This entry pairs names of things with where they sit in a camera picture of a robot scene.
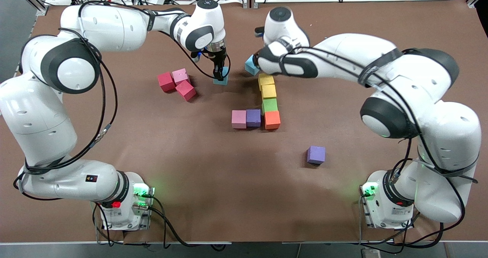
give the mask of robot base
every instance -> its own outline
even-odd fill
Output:
[[[370,197],[363,197],[364,217],[366,224],[372,228],[403,229],[412,219],[413,205],[399,206],[391,202],[383,188],[383,178],[386,171],[373,172],[366,183],[361,186],[361,192],[372,193]]]
[[[134,184],[144,183],[138,174],[133,172],[126,172],[125,174],[129,178],[127,197],[120,203],[119,208],[103,208],[107,217],[105,226],[110,230],[136,231],[149,229],[151,211],[141,207],[134,207],[133,204],[143,202],[147,206],[152,206],[153,199],[143,198],[135,194]],[[152,196],[154,194],[154,188],[149,188],[146,194]]]

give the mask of brown table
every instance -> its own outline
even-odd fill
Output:
[[[405,142],[380,138],[360,120],[359,109],[372,90],[337,79],[278,76],[281,128],[231,128],[231,110],[260,107],[257,78],[243,65],[262,47],[253,29],[263,25],[275,6],[222,6],[233,62],[226,87],[199,74],[173,41],[157,32],[148,34],[139,51],[103,54],[117,83],[120,107],[114,126],[86,159],[139,173],[156,187],[167,216],[186,241],[358,240],[358,186],[373,171],[389,169],[404,156]],[[359,32],[390,40],[401,49],[427,47],[451,54],[461,74],[445,100],[472,107],[482,130],[488,131],[488,42],[476,10],[464,0],[288,6],[312,44],[326,36]],[[182,8],[191,13],[194,6]],[[57,34],[62,10],[52,7],[39,17],[33,35]],[[211,70],[209,61],[200,65]],[[157,84],[157,74],[182,67],[199,93],[190,103],[177,93],[163,93]],[[94,133],[100,93],[96,87],[64,97],[79,136],[76,150]],[[4,122],[0,129],[0,241],[93,241],[88,202],[34,201],[12,187],[23,155]],[[445,240],[488,239],[482,202],[488,192],[486,135],[475,175],[480,183],[472,187],[464,222],[445,232]],[[326,163],[319,168],[305,164],[310,145],[327,148]],[[161,241],[161,222],[153,219],[149,231],[129,233],[125,241]],[[437,223],[420,219],[409,231],[410,239],[437,228]],[[391,234],[364,228],[364,239]]]

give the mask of yellow cube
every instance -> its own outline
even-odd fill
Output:
[[[271,75],[261,73],[259,74],[258,82],[259,90],[261,91],[264,85],[274,85],[274,78]]]
[[[275,85],[264,85],[261,94],[263,96],[263,99],[276,98]]]

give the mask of robotic arm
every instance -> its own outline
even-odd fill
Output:
[[[61,32],[30,39],[22,49],[22,74],[0,84],[0,110],[26,156],[14,184],[26,195],[97,202],[107,217],[104,226],[112,230],[147,229],[153,188],[136,173],[68,155],[77,135],[62,94],[93,88],[101,74],[100,51],[134,51],[144,43],[147,32],[154,30],[166,33],[192,53],[209,53],[215,63],[214,75],[221,79],[226,57],[223,26],[222,10],[211,0],[199,1],[192,16],[179,8],[66,8]]]
[[[469,107],[441,100],[458,76],[455,60],[429,48],[399,51],[390,41],[363,34],[331,36],[312,48],[304,36],[291,10],[275,8],[255,65],[267,74],[374,87],[360,110],[364,124],[385,138],[418,138],[417,159],[403,169],[376,171],[362,185],[368,225],[402,229],[414,204],[432,220],[457,221],[476,182],[481,128]]]

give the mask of cube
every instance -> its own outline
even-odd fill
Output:
[[[183,81],[187,81],[190,83],[190,78],[188,77],[188,74],[186,73],[186,69],[178,69],[177,71],[173,72],[173,79],[175,81],[176,85],[181,84]]]
[[[276,98],[263,99],[262,109],[263,109],[263,114],[265,114],[265,112],[269,112],[269,111],[277,111],[278,110],[278,102],[277,102]]]
[[[279,128],[280,124],[279,111],[265,112],[265,129],[275,130]]]
[[[246,69],[247,72],[249,72],[250,74],[252,74],[253,76],[256,76],[256,74],[258,74],[259,70],[255,65],[254,63],[252,62],[252,57],[254,55],[251,55],[251,57],[249,57],[249,59],[246,61],[246,63],[244,64],[244,68]]]
[[[274,78],[271,75],[261,73],[259,74],[258,83],[261,91],[264,85],[274,85]]]
[[[264,85],[261,90],[261,96],[264,99],[276,98],[276,87],[275,85]]]
[[[322,164],[326,161],[326,148],[310,146],[307,151],[307,162],[310,164]]]
[[[188,81],[180,82],[179,85],[176,86],[176,91],[188,102],[193,96],[197,94],[195,88],[188,83]]]
[[[169,72],[159,74],[157,76],[157,81],[159,82],[159,86],[164,92],[172,91],[176,87],[176,84],[174,83],[173,78],[171,77],[171,73]]]
[[[261,110],[246,110],[246,126],[248,128],[261,126]]]
[[[232,111],[232,128],[246,129],[246,111]]]
[[[223,78],[223,81],[218,81],[217,79],[214,79],[214,85],[222,85],[222,86],[226,86],[227,85],[227,81],[229,79],[229,67],[222,67],[222,76],[225,76]]]

